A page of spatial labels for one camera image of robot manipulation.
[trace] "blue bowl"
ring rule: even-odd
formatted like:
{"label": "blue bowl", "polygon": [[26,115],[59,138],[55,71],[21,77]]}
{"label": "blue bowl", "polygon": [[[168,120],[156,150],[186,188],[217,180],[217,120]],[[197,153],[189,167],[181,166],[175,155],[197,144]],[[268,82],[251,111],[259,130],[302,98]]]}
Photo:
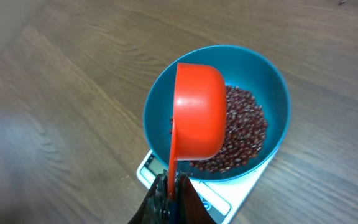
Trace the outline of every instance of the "blue bowl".
{"label": "blue bowl", "polygon": [[196,180],[222,181],[245,175],[274,155],[290,123],[290,94],[284,78],[272,63],[257,52],[233,45],[214,45],[194,50],[174,61],[157,78],[146,99],[143,117],[145,136],[154,154],[165,165],[169,161],[170,117],[178,62],[213,66],[222,73],[227,85],[251,91],[257,104],[262,105],[268,128],[262,150],[246,166],[210,174],[190,167],[187,161],[180,161],[177,171],[193,173],[191,178]]}

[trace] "bowl rim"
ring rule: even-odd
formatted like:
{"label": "bowl rim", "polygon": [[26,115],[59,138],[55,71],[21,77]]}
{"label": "bowl rim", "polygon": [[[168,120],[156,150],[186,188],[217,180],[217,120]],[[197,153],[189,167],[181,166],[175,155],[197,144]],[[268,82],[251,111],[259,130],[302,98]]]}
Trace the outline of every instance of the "bowl rim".
{"label": "bowl rim", "polygon": [[[222,181],[228,181],[228,180],[233,180],[233,179],[236,179],[238,177],[241,177],[243,175],[246,175],[246,174],[249,174],[250,172],[256,170],[258,167],[260,167],[262,164],[264,164],[268,159],[270,159],[273,155],[275,155],[275,153],[278,151],[278,148],[280,147],[281,143],[283,142],[284,140],[284,137],[288,131],[288,128],[290,126],[290,120],[291,120],[291,97],[290,97],[290,91],[287,87],[287,83],[285,82],[285,79],[283,77],[283,75],[281,74],[281,72],[276,68],[276,66],[274,66],[274,64],[272,62],[270,62],[267,58],[265,58],[262,54],[256,52],[256,51],[253,51],[251,49],[248,49],[248,48],[245,48],[245,47],[242,47],[242,46],[238,46],[238,45],[230,45],[230,44],[217,44],[217,45],[209,45],[209,46],[205,46],[205,47],[201,47],[201,48],[198,48],[198,49],[195,49],[195,50],[192,50],[191,52],[188,52],[184,55],[182,55],[181,57],[177,58],[175,61],[173,61],[170,65],[168,65],[164,71],[162,71],[160,73],[160,75],[158,76],[158,78],[154,81],[151,89],[149,90],[149,94],[147,95],[147,98],[146,98],[146,101],[145,101],[145,105],[144,105],[144,109],[143,109],[143,116],[142,116],[142,122],[143,122],[143,130],[144,130],[144,134],[145,134],[145,138],[146,138],[146,141],[147,141],[147,144],[149,144],[149,148],[151,150],[154,151],[154,149],[152,149],[152,145],[151,145],[151,142],[149,140],[149,135],[147,134],[147,131],[146,131],[146,127],[145,127],[145,111],[146,111],[146,107],[147,107],[147,104],[148,104],[148,101],[149,101],[149,97],[150,97],[150,94],[152,92],[152,90],[154,89],[156,83],[158,82],[158,80],[161,78],[162,74],[164,74],[169,67],[171,67],[172,65],[176,64],[177,62],[179,62],[179,60],[181,60],[182,58],[186,57],[187,55],[190,55],[190,54],[193,54],[199,50],[205,50],[205,49],[210,49],[210,48],[226,48],[226,47],[229,47],[229,48],[235,48],[235,49],[238,49],[238,50],[243,50],[243,51],[246,51],[250,54],[253,54],[255,55],[256,57],[262,59],[264,62],[267,63],[268,66],[270,66],[273,71],[277,74],[277,76],[279,77],[280,81],[281,81],[281,84],[284,88],[284,92],[285,92],[285,98],[287,99],[287,116],[286,116],[286,121],[285,121],[285,126],[284,126],[284,130],[280,136],[280,139],[278,140],[278,142],[276,143],[276,146],[274,147],[274,149],[270,152],[270,154],[264,159],[262,160],[261,162],[259,162],[256,166],[254,166],[253,168],[241,173],[241,174],[238,174],[238,175],[235,175],[235,176],[232,176],[232,177],[228,177],[228,178],[225,178],[225,179],[199,179],[199,178],[194,178],[194,177],[189,177],[190,179],[192,180],[197,180],[197,181],[202,181],[202,182],[222,182]],[[166,167],[168,167],[168,164],[166,164],[163,160],[161,160],[161,158],[157,155],[157,153],[154,153],[154,155],[157,157],[157,159],[163,164],[165,165]]]}

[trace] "red measuring cup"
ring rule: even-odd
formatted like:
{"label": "red measuring cup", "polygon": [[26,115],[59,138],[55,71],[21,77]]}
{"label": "red measuring cup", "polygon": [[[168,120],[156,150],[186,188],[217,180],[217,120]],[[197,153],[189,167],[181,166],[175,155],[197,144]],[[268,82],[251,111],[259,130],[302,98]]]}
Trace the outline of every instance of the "red measuring cup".
{"label": "red measuring cup", "polygon": [[226,86],[221,73],[209,65],[178,63],[173,100],[168,169],[168,197],[172,199],[177,161],[209,159],[223,145]]}

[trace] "pile of beans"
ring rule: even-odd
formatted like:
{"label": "pile of beans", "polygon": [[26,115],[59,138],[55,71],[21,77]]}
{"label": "pile of beans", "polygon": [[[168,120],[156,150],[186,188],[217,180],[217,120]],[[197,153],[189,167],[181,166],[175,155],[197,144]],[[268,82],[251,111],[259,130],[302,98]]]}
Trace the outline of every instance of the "pile of beans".
{"label": "pile of beans", "polygon": [[229,85],[226,100],[226,132],[222,148],[210,159],[189,162],[201,171],[226,172],[247,165],[248,160],[255,158],[262,149],[266,138],[268,124],[262,106],[256,105],[251,92]]}

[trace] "kitchen scale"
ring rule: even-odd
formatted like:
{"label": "kitchen scale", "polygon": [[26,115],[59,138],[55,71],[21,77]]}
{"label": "kitchen scale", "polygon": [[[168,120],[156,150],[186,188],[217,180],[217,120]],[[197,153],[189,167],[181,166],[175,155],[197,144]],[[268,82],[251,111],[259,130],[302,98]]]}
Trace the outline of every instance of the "kitchen scale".
{"label": "kitchen scale", "polygon": [[[232,180],[221,182],[190,180],[205,209],[216,223],[227,224],[233,219],[273,157],[274,155],[270,156],[251,173]],[[167,170],[167,166],[161,163],[150,150],[137,169],[136,176],[149,189],[157,174],[162,174],[164,169]]]}

